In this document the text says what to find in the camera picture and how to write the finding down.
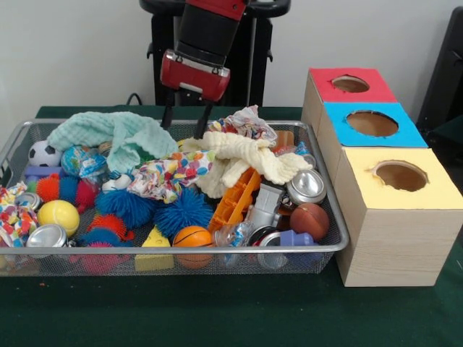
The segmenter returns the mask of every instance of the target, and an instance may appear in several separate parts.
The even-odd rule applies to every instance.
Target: teal towel
[[[137,152],[140,148],[155,158],[179,150],[175,140],[156,120],[132,112],[78,113],[48,137],[48,143],[60,151],[74,145],[95,147],[106,141],[112,141],[107,160],[109,170],[121,173],[140,164]]]

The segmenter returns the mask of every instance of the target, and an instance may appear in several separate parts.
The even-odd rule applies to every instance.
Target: orange ball
[[[174,239],[173,247],[212,247],[212,236],[207,229],[200,226],[183,228]],[[179,263],[189,269],[200,269],[212,260],[212,254],[179,254]]]
[[[289,225],[296,233],[308,233],[314,241],[320,241],[328,234],[330,218],[320,206],[307,203],[294,210],[289,219]]]

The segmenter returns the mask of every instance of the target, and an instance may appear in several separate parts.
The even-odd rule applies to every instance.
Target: metal basket
[[[0,152],[3,185],[10,187],[24,179],[30,146],[47,136],[66,119],[35,119],[17,126]],[[0,248],[0,275],[80,276],[80,275],[218,275],[262,273],[319,273],[349,242],[339,209],[312,129],[299,121],[269,121],[275,130],[289,130],[296,142],[305,141],[318,162],[326,181],[327,199],[323,208],[330,229],[319,246],[237,247],[237,248],[141,248],[152,225],[135,231],[134,247],[125,248]],[[175,140],[191,137],[194,121],[174,121],[170,133]],[[79,236],[86,232],[95,211],[81,215]],[[151,270],[137,271],[135,258]],[[208,263],[200,269],[185,267],[187,262]]]

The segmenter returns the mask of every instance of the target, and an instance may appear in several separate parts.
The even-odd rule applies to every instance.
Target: yellow sponge
[[[154,227],[142,247],[170,247],[169,240]],[[172,269],[174,256],[172,254],[137,254],[135,256],[135,271],[154,271]]]

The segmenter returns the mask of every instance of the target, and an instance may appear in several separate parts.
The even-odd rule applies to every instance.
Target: wooden box
[[[318,144],[332,181],[342,147],[428,147],[398,103],[325,103]]]
[[[396,98],[375,69],[309,69],[302,121],[318,135],[324,103],[395,103]]]
[[[463,223],[463,198],[430,149],[344,148],[335,190],[351,242],[345,286],[433,286]]]

